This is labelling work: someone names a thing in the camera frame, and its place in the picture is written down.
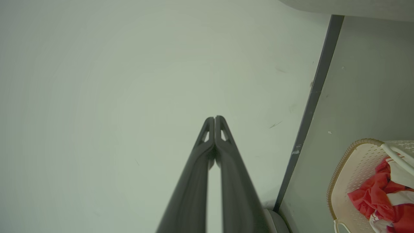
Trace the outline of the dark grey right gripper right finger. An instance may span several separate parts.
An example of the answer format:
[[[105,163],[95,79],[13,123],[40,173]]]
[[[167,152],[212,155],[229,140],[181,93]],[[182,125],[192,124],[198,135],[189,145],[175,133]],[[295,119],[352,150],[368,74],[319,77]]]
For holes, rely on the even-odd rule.
[[[259,197],[223,116],[215,118],[215,147],[221,170],[223,232],[269,233]]]

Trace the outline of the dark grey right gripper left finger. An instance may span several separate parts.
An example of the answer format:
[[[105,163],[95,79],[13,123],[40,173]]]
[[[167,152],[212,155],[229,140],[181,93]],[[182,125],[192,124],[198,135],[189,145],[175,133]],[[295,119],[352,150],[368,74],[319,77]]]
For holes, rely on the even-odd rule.
[[[157,233],[205,233],[208,172],[215,153],[215,120],[204,121]]]

